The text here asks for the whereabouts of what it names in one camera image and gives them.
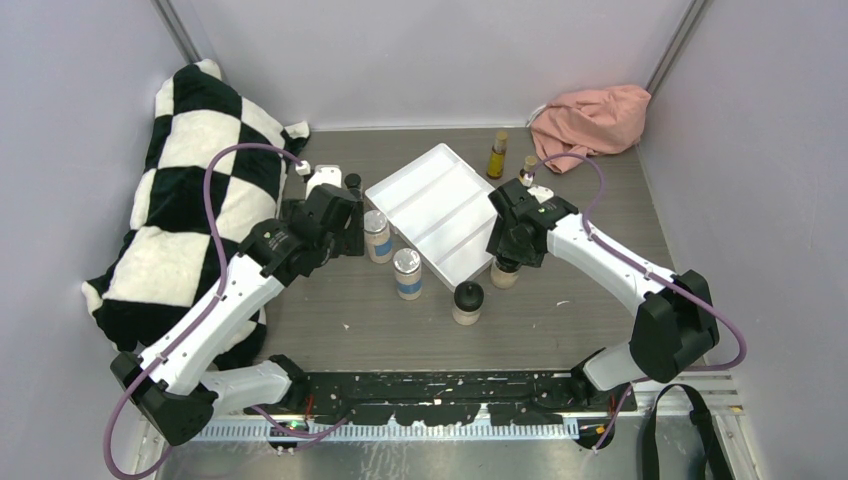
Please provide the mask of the black cap jar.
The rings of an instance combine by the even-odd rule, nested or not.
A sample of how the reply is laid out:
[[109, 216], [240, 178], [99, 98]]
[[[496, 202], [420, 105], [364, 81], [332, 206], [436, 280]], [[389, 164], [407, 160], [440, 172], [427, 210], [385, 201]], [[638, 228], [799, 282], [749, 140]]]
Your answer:
[[463, 281], [458, 284], [453, 293], [452, 316], [454, 320], [463, 326], [476, 323], [481, 315], [484, 298], [485, 292], [479, 283]]
[[508, 259], [495, 257], [490, 267], [490, 279], [494, 287], [502, 290], [512, 288], [519, 277], [521, 265]]

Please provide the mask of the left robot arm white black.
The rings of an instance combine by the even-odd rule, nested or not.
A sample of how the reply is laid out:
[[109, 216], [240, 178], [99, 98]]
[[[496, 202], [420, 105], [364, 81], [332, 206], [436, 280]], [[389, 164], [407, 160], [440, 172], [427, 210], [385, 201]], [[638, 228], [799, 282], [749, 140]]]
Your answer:
[[349, 190], [321, 184], [287, 220], [256, 224], [222, 279], [174, 327], [141, 353], [112, 361], [132, 403], [169, 444], [188, 442], [218, 415], [269, 404], [293, 414], [305, 405], [303, 374], [289, 360], [209, 367], [266, 303], [327, 263], [357, 204]]

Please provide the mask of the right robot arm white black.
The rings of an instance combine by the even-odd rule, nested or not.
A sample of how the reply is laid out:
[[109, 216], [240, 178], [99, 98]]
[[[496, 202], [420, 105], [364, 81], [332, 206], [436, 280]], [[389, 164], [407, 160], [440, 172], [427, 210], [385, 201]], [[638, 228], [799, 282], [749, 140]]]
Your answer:
[[634, 317], [631, 336], [575, 367], [571, 397], [596, 410], [611, 389], [640, 379], [667, 383], [720, 340], [708, 282], [677, 274], [626, 249], [595, 228], [578, 208], [552, 196], [544, 201], [517, 180], [489, 194], [496, 220], [486, 250], [510, 267], [538, 268], [552, 256], [576, 267], [610, 292]]

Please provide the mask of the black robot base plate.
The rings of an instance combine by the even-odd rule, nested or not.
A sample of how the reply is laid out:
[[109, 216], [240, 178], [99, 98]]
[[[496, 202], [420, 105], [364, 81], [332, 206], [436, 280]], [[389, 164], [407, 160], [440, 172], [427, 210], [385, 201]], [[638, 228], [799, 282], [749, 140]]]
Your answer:
[[494, 426], [552, 425], [566, 413], [611, 415], [632, 411], [626, 387], [595, 389], [555, 371], [307, 372], [270, 414], [309, 415], [324, 424], [468, 425], [486, 413]]

